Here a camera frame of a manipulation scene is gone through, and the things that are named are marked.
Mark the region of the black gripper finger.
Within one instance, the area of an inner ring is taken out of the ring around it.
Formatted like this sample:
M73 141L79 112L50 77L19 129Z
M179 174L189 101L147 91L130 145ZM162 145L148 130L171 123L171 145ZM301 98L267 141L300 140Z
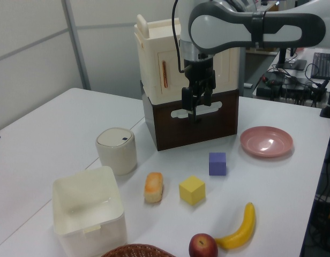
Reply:
M188 118L191 122L197 122L197 112L196 107L199 100L198 97L198 87L196 84L189 84L188 87L183 87L182 94L182 108L188 111Z
M206 106L211 106L212 104L212 94L215 89L215 81L207 80L204 82L204 93L203 93L203 104Z

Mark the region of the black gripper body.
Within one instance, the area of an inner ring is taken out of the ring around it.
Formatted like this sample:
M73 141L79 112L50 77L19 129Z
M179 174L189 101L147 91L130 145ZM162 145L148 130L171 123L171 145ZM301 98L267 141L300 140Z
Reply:
M211 88L216 88L215 71L213 58L201 59L198 61L184 60L184 74L189 80L189 87L197 82L208 81Z

